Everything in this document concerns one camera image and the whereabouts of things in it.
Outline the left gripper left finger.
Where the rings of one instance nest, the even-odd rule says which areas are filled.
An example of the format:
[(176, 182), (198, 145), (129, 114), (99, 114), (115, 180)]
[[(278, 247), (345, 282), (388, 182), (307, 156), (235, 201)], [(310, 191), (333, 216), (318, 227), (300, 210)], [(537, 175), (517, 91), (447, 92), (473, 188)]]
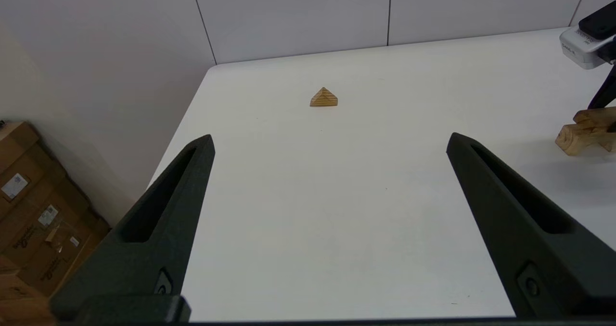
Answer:
[(181, 295), (215, 156), (188, 143), (51, 300), (57, 320), (188, 320)]

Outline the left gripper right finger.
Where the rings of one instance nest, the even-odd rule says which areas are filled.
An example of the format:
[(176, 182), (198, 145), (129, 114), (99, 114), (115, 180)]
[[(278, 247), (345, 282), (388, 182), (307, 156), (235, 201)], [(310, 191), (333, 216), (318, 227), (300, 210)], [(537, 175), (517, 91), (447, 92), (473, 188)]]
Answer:
[(499, 157), (454, 132), (447, 155), (518, 317), (614, 317), (615, 251)]

